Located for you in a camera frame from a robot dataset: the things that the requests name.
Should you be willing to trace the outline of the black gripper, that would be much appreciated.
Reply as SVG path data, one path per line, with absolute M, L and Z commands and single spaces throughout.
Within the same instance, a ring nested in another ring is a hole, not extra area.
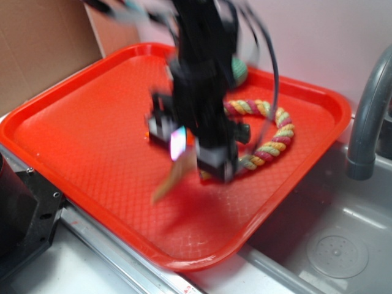
M 198 138 L 198 169 L 224 183 L 232 181 L 238 169 L 238 147 L 235 123 L 227 118 L 223 106 L 228 89 L 235 85 L 232 57 L 222 64 L 213 59 L 191 64 L 174 58 L 169 69 L 172 96 L 152 93 L 149 139 L 167 149 L 171 159 L 179 159 L 186 150 L 188 128 Z

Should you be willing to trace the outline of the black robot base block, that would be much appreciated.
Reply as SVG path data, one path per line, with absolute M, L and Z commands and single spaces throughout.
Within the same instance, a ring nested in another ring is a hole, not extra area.
M 1 280 L 47 250 L 63 193 L 37 171 L 13 171 L 1 156 Z

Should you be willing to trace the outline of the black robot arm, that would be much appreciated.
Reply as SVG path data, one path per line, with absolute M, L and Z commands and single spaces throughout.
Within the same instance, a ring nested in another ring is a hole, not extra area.
M 238 22 L 221 19 L 214 1 L 174 1 L 177 54 L 168 61 L 170 95 L 154 92 L 148 119 L 151 139 L 164 146 L 181 127 L 195 136 L 197 167 L 229 182 L 238 168 L 235 122 L 224 112 L 224 97 L 235 87 L 232 57 Z

